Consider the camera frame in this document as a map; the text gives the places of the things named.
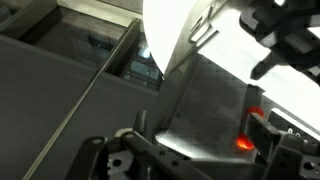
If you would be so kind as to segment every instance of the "metal rod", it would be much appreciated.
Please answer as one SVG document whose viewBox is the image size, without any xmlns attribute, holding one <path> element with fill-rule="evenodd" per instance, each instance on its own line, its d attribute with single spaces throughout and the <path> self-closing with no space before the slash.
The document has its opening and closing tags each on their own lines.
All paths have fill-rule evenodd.
<svg viewBox="0 0 320 180">
<path fill-rule="evenodd" d="M 97 72 L 94 74 L 94 76 L 92 77 L 92 79 L 90 80 L 89 84 L 87 85 L 87 87 L 84 89 L 84 91 L 82 92 L 82 94 L 80 95 L 79 99 L 77 100 L 77 102 L 74 104 L 74 106 L 71 108 L 71 110 L 69 111 L 69 113 L 67 114 L 67 116 L 64 118 L 64 120 L 62 121 L 62 123 L 60 124 L 60 126 L 57 128 L 57 130 L 54 132 L 54 134 L 52 135 L 52 137 L 50 138 L 50 140 L 48 141 L 48 143 L 46 144 L 46 146 L 42 149 L 42 151 L 40 152 L 40 154 L 38 155 L 38 157 L 36 158 L 36 160 L 33 162 L 33 164 L 31 165 L 31 167 L 29 168 L 29 170 L 27 171 L 27 173 L 24 175 L 24 177 L 22 178 L 23 180 L 29 180 L 32 175 L 34 174 L 34 172 L 37 170 L 37 168 L 39 167 L 40 163 L 43 161 L 43 159 L 45 158 L 45 156 L 48 154 L 49 150 L 52 148 L 52 146 L 54 145 L 54 143 L 57 141 L 57 139 L 59 138 L 59 136 L 61 135 L 62 131 L 65 129 L 65 127 L 67 126 L 67 124 L 70 122 L 70 120 L 72 119 L 72 117 L 74 116 L 75 112 L 79 109 L 80 105 L 82 104 L 82 102 L 84 101 L 84 99 L 87 97 L 89 91 L 92 89 L 92 87 L 94 86 L 95 82 L 97 81 L 97 79 L 99 78 L 99 76 L 101 75 L 101 73 L 103 73 L 106 68 L 108 68 L 112 62 L 118 58 L 118 55 L 122 52 L 121 49 L 127 48 L 127 41 L 131 41 L 132 38 L 132 34 L 133 33 L 140 33 L 140 19 L 134 19 L 131 24 L 129 25 L 129 27 L 127 28 L 127 31 L 122 35 L 122 37 L 120 38 L 117 46 L 115 46 L 112 51 L 111 51 L 111 55 L 109 57 L 109 59 L 107 59 L 106 61 L 103 62 L 102 66 L 97 70 Z"/>
</svg>

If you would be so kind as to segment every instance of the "red light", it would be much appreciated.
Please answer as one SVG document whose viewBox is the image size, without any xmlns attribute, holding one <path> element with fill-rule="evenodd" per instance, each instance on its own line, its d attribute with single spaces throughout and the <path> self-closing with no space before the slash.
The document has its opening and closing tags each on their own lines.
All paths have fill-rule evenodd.
<svg viewBox="0 0 320 180">
<path fill-rule="evenodd" d="M 239 134 L 236 142 L 240 149 L 252 150 L 254 148 L 254 145 L 245 134 Z"/>
<path fill-rule="evenodd" d="M 259 106 L 252 106 L 252 107 L 249 107 L 247 109 L 247 114 L 249 113 L 257 113 L 259 114 L 259 116 L 261 116 L 262 118 L 264 117 L 264 111 L 261 107 Z"/>
</svg>

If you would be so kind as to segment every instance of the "orange light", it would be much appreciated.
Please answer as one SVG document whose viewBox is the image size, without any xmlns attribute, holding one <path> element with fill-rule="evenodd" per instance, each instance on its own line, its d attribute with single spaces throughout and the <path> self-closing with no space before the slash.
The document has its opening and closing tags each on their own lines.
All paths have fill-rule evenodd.
<svg viewBox="0 0 320 180">
<path fill-rule="evenodd" d="M 239 134 L 236 142 L 240 149 L 252 150 L 254 148 L 254 145 L 245 134 Z"/>
<path fill-rule="evenodd" d="M 261 107 L 259 106 L 252 106 L 252 107 L 249 107 L 247 109 L 247 114 L 249 113 L 257 113 L 259 116 L 261 116 L 262 118 L 264 117 L 264 111 Z"/>
</svg>

